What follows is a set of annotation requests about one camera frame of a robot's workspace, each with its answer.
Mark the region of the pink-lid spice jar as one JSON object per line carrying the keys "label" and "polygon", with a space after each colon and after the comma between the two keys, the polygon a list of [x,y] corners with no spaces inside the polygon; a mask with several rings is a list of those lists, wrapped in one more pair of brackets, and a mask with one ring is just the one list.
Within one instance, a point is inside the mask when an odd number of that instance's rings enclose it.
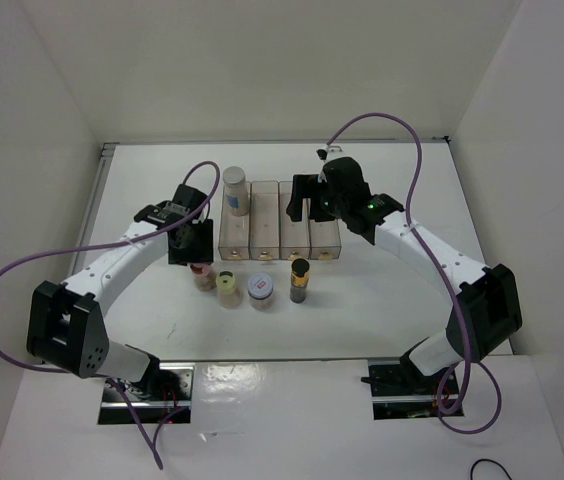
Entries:
{"label": "pink-lid spice jar", "polygon": [[199,291],[211,291],[216,287],[215,273],[210,264],[191,263],[189,269]]}

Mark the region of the tall silver-lid blue-label spice jar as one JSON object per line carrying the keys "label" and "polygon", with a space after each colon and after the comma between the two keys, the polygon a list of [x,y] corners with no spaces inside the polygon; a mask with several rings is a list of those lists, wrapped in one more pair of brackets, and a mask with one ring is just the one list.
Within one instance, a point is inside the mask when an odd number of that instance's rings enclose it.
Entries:
{"label": "tall silver-lid blue-label spice jar", "polygon": [[224,197],[229,211],[234,216],[244,216],[249,212],[249,190],[244,170],[238,166],[230,166],[224,170]]}

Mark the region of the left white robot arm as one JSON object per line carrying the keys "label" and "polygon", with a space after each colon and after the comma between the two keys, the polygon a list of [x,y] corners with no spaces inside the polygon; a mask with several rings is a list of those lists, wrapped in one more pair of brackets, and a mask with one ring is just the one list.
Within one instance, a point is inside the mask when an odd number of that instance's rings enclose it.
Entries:
{"label": "left white robot arm", "polygon": [[175,265],[212,262],[213,222],[202,217],[207,203],[203,192],[181,184],[172,199],[134,216],[120,247],[59,284],[42,282],[32,295],[27,351],[79,378],[123,380],[138,399],[155,396],[166,378],[158,358],[110,340],[105,317],[126,288],[162,257]]}

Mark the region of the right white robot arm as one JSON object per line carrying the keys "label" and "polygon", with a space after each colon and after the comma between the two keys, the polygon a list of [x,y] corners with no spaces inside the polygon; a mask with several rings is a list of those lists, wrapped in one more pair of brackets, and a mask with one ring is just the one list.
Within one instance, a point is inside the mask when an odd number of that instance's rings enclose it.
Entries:
{"label": "right white robot arm", "polygon": [[513,272],[471,259],[408,217],[391,196],[371,192],[351,157],[326,162],[318,174],[296,174],[286,214],[293,222],[342,221],[354,234],[401,259],[451,301],[443,331],[409,349],[400,359],[400,381],[412,393],[425,391],[442,369],[483,360],[522,326]]}

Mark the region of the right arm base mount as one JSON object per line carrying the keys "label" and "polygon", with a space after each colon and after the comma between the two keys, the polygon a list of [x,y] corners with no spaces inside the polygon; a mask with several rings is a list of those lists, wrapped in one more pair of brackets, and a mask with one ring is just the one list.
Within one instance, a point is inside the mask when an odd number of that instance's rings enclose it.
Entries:
{"label": "right arm base mount", "polygon": [[437,389],[444,370],[409,383],[397,361],[370,361],[360,378],[370,390],[375,420],[410,420],[438,416]]}

